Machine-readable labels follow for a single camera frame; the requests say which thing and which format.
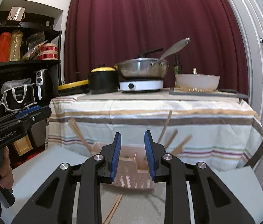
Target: pan handle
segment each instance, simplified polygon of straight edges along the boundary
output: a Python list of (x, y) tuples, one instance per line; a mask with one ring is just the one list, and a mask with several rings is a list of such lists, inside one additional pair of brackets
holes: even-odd
[(156, 52), (160, 52), (160, 51), (164, 51), (164, 48), (149, 50), (149, 51), (140, 53), (140, 54), (138, 54), (138, 58), (146, 58), (148, 54), (156, 53)]

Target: cardboard box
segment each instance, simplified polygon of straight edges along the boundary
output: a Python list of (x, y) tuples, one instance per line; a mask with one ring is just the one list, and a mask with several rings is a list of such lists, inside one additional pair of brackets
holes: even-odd
[(25, 18), (24, 7), (12, 7), (7, 20), (22, 21)]
[(28, 136), (25, 136), (13, 143), (13, 147), (16, 149), (18, 154), (21, 156), (26, 152), (32, 150), (32, 145)]

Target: metal screw cap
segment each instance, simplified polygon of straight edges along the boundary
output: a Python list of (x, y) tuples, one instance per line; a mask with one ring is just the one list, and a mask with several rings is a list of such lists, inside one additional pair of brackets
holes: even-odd
[(68, 169), (68, 164), (67, 163), (62, 163), (61, 165), (60, 165), (60, 168), (62, 169), (62, 170), (66, 170), (66, 169)]
[(100, 155), (100, 154), (97, 154), (97, 155), (94, 156), (94, 160), (95, 161), (100, 161), (101, 159), (103, 159), (103, 156)]
[(171, 160), (172, 159), (172, 155), (167, 153), (167, 154), (164, 155), (164, 159)]
[(198, 167), (204, 169), (207, 167), (207, 165), (206, 165), (206, 163), (201, 161), (201, 162), (198, 162)]

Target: yellow pot lid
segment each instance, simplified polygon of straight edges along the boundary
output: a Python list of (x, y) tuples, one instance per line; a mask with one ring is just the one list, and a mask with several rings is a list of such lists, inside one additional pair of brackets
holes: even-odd
[(58, 90), (64, 90), (64, 89), (78, 87), (78, 86), (82, 86), (82, 85), (86, 85), (86, 84), (88, 84), (88, 80), (67, 83), (67, 84), (63, 84), (63, 85), (58, 86)]
[(116, 70), (112, 67), (98, 67), (93, 69), (91, 72), (96, 72), (96, 71), (116, 71)]

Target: white bowl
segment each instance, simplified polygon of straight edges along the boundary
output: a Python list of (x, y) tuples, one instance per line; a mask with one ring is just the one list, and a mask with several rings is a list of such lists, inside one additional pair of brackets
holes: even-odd
[(182, 91), (189, 92), (213, 92), (218, 84), (220, 76), (202, 74), (176, 74), (176, 81)]

